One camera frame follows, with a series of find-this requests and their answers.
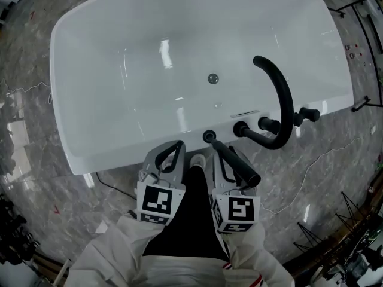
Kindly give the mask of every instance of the white freestanding bathtub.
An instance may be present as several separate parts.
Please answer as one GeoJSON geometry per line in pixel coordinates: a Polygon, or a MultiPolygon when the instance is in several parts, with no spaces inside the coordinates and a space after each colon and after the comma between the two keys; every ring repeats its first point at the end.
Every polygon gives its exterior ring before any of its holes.
{"type": "Polygon", "coordinates": [[[279,120],[274,62],[298,112],[354,103],[341,39],[323,0],[89,0],[51,36],[54,113],[74,174],[142,162],[163,142],[208,147],[245,121],[279,120]],[[208,81],[219,77],[217,84],[208,81]]]}

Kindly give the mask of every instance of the black faucet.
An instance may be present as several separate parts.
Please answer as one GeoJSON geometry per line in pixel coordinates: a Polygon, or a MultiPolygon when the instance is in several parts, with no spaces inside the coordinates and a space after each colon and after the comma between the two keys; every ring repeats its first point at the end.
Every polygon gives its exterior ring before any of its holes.
{"type": "MultiPolygon", "coordinates": [[[[273,139],[267,138],[250,130],[247,124],[243,121],[237,122],[234,125],[233,131],[236,136],[248,137],[267,149],[280,149],[290,138],[291,132],[293,131],[294,122],[297,122],[297,118],[294,120],[293,98],[282,72],[278,69],[277,66],[275,66],[273,62],[262,56],[256,56],[253,58],[253,63],[257,67],[264,70],[274,84],[276,93],[278,94],[279,104],[281,106],[281,122],[279,123],[279,121],[271,120],[267,117],[262,117],[258,121],[258,126],[261,129],[268,130],[276,134],[273,139]]],[[[249,187],[255,187],[259,184],[261,180],[259,174],[255,172],[252,167],[247,165],[247,163],[245,163],[241,158],[239,158],[235,152],[225,146],[225,144],[216,140],[214,131],[207,130],[203,134],[203,139],[205,142],[212,145],[212,147],[219,153],[221,158],[223,158],[225,162],[228,163],[233,171],[241,179],[243,179],[249,187]]]]}
{"type": "Polygon", "coordinates": [[[250,130],[247,123],[244,121],[237,122],[234,125],[233,132],[237,137],[248,137],[267,149],[280,149],[286,144],[293,131],[293,98],[285,77],[273,62],[262,56],[256,56],[253,58],[253,63],[264,70],[274,84],[279,99],[279,105],[281,106],[281,123],[279,125],[278,121],[271,120],[268,117],[261,117],[258,120],[258,126],[262,130],[269,130],[276,134],[274,138],[267,138],[250,130]]]}

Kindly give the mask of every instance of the marble floor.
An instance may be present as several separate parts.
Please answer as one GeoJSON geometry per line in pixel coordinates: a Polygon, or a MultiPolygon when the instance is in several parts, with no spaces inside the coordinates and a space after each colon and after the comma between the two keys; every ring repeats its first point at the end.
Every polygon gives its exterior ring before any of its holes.
{"type": "MultiPolygon", "coordinates": [[[[0,38],[0,79],[11,89],[29,88],[43,81],[49,84],[50,34],[57,20],[86,0],[21,0],[7,18],[0,38]]],[[[340,7],[353,0],[325,0],[340,7]]],[[[363,57],[349,61],[355,100],[368,94],[377,101],[378,87],[366,40],[352,11],[341,19],[333,14],[344,44],[358,44],[363,57]]],[[[95,174],[75,176],[67,164],[57,132],[53,107],[48,103],[49,87],[40,85],[27,93],[10,94],[0,86],[1,188],[28,220],[28,228],[48,256],[71,260],[96,236],[102,221],[107,224],[135,207],[128,196],[97,181],[95,174]]],[[[262,176],[258,195],[265,208],[274,212],[289,205],[305,183],[295,202],[274,215],[261,210],[266,229],[266,248],[281,262],[299,254],[293,246],[305,243],[297,222],[305,222],[324,237],[340,222],[335,212],[346,214],[341,191],[356,203],[365,197],[370,177],[382,147],[383,109],[365,107],[325,115],[316,123],[305,122],[300,136],[293,133],[280,150],[269,151],[240,139],[240,149],[262,176]]],[[[211,149],[202,150],[211,165],[211,149]]],[[[102,171],[101,179],[133,193],[140,166],[102,171]]]]}

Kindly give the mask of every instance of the shoe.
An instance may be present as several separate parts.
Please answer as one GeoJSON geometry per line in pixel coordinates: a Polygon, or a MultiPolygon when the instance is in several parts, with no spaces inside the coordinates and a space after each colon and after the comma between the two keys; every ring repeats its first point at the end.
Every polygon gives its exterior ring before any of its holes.
{"type": "Polygon", "coordinates": [[[206,169],[206,157],[202,154],[195,154],[190,160],[190,168],[198,166],[205,171],[206,169]]]}

